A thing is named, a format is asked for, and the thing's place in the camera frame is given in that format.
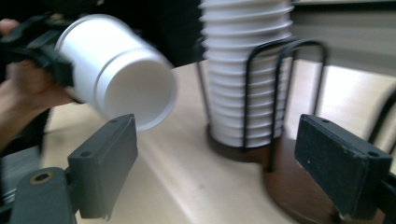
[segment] finger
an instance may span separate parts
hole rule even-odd
[[[0,35],[9,35],[11,30],[17,27],[20,23],[10,19],[3,19],[0,21]]]

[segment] wooden base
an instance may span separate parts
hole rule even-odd
[[[250,148],[227,147],[217,142],[207,130],[207,141],[211,149],[234,161],[257,162],[262,165],[263,185],[273,201],[299,223],[341,223],[326,193],[294,159],[295,141],[283,134],[276,139],[274,171],[267,172],[269,146]],[[351,224],[380,224],[384,214],[377,211],[372,220],[344,221]]]

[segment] table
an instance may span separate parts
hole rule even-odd
[[[286,119],[290,138],[295,138],[300,115],[308,111],[316,67],[298,62]],[[112,218],[106,222],[77,215],[78,223],[296,223],[266,193],[258,164],[232,161],[211,150],[194,65],[178,67],[175,73],[177,105],[161,124],[137,135],[139,156]],[[382,100],[395,86],[395,77],[331,66],[320,116],[366,138]],[[54,108],[42,166],[66,168],[67,156],[105,122],[89,105]],[[386,144],[384,137],[380,145]]]

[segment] black wire rack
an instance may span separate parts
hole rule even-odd
[[[203,58],[203,52],[205,51],[205,48],[203,47],[203,41],[205,39],[203,37],[197,39],[197,41],[194,44],[193,51],[195,53],[195,60],[196,60],[196,70],[198,73],[198,78],[200,82],[200,87],[201,87],[201,93],[203,95],[204,99],[204,105],[205,105],[205,112],[206,112],[206,117],[209,122],[209,128],[210,128],[210,123],[212,121],[211,118],[211,113],[210,113],[210,105],[209,105],[209,96],[207,95],[207,89],[205,85],[205,76],[203,72],[203,68],[201,66],[201,61],[204,60]],[[268,52],[270,50],[274,49],[280,49],[280,51],[277,52],[277,60],[275,64],[275,72],[274,72],[274,77],[275,77],[275,84],[274,84],[274,99],[273,99],[273,113],[272,113],[272,124],[271,124],[271,141],[270,141],[270,149],[269,149],[269,162],[268,162],[268,167],[267,171],[272,172],[274,170],[274,155],[275,155],[275,139],[276,139],[276,109],[277,109],[277,101],[278,101],[278,96],[279,96],[279,83],[280,83],[280,76],[281,76],[281,69],[283,67],[283,64],[285,62],[285,59],[291,58],[290,62],[290,67],[289,67],[289,74],[288,74],[288,84],[286,87],[286,99],[285,99],[285,113],[287,112],[288,108],[288,99],[290,95],[290,87],[292,85],[292,78],[293,78],[293,68],[295,65],[295,61],[298,60],[298,50],[299,49],[304,49],[307,47],[313,47],[313,48],[318,48],[319,49],[319,61],[321,62],[321,67],[318,70],[318,83],[315,86],[315,102],[314,106],[312,109],[312,114],[316,115],[318,113],[318,104],[321,98],[322,94],[322,84],[324,80],[324,69],[327,65],[328,61],[328,50],[327,47],[321,43],[318,40],[314,39],[298,39],[294,36],[280,39],[277,41],[265,43],[262,45],[257,46],[256,48],[253,49],[253,51],[250,52],[246,59],[245,63],[245,95],[244,95],[244,115],[243,115],[243,138],[242,138],[242,146],[238,148],[238,150],[241,153],[248,152],[251,149],[255,149],[256,147],[248,147],[248,125],[249,125],[249,118],[248,115],[250,113],[249,111],[249,95],[250,95],[250,87],[249,84],[251,83],[251,77],[250,77],[250,67],[251,63],[253,60],[258,57],[258,55]]]

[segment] stack of white cups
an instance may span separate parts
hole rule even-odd
[[[244,137],[246,61],[257,46],[291,36],[289,0],[202,0],[211,135],[230,147]],[[247,145],[271,141],[277,50],[256,57],[250,66]],[[284,91],[278,97],[275,135],[280,136]]]

